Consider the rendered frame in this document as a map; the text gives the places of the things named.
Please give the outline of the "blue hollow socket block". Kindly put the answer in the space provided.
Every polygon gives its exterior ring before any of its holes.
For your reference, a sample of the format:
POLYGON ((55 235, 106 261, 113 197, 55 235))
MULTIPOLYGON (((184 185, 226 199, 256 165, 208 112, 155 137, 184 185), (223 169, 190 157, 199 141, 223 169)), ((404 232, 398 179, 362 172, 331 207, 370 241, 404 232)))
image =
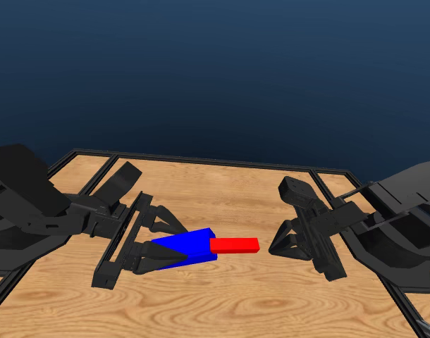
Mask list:
POLYGON ((161 268, 162 270, 165 270, 168 268, 216 261, 218 255, 212 253, 210 249, 210 239, 215 237, 216 235, 210 228, 204 228, 182 234, 175 234, 153 239, 152 242, 181 252, 182 254, 186 254, 188 256, 185 261, 161 268))

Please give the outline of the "thin red peg bar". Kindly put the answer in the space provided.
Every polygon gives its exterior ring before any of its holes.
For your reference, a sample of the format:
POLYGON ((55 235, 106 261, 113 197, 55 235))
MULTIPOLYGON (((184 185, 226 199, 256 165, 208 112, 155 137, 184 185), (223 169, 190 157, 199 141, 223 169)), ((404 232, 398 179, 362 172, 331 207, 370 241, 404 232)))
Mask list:
POLYGON ((211 238, 213 254, 255 254, 260 250, 257 238, 211 238))

